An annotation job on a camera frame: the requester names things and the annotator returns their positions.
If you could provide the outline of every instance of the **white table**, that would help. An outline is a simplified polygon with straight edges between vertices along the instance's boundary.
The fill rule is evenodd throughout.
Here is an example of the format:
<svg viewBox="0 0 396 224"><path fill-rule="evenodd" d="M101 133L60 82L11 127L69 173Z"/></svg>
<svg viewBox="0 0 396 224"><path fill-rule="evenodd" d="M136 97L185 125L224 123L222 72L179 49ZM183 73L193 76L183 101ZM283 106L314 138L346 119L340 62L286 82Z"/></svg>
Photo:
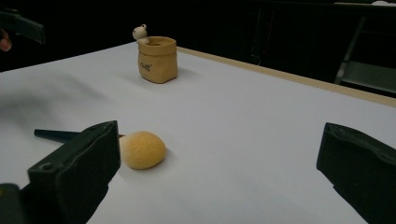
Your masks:
<svg viewBox="0 0 396 224"><path fill-rule="evenodd" d="M396 100L178 48L178 77L138 73L137 44L0 74L0 183L61 143L34 129L80 132L116 120L150 131L167 156L122 164L89 223L365 223L316 168L326 122L396 146Z"/></svg>

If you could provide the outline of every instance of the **small plush toy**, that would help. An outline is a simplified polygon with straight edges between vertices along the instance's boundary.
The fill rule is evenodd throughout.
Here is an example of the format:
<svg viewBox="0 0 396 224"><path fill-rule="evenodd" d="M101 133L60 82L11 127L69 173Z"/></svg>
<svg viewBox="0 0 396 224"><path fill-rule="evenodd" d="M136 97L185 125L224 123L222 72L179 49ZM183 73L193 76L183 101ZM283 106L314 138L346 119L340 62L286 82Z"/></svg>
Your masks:
<svg viewBox="0 0 396 224"><path fill-rule="evenodd" d="M134 39L136 40L137 43L143 43L143 44L148 44L149 39L148 39L148 32L146 24L142 24L141 26L138 26L134 28L134 31L132 35L134 36Z"/></svg>

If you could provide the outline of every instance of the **yellow sponge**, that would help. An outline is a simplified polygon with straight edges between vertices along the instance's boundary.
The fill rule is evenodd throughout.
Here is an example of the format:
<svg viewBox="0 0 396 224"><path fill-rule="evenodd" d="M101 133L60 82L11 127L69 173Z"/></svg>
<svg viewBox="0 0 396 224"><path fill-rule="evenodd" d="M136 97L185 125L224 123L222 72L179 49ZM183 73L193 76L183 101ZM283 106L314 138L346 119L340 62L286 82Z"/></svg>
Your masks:
<svg viewBox="0 0 396 224"><path fill-rule="evenodd" d="M155 166L166 154L163 140L154 133L141 131L120 138L121 159L132 169Z"/></svg>

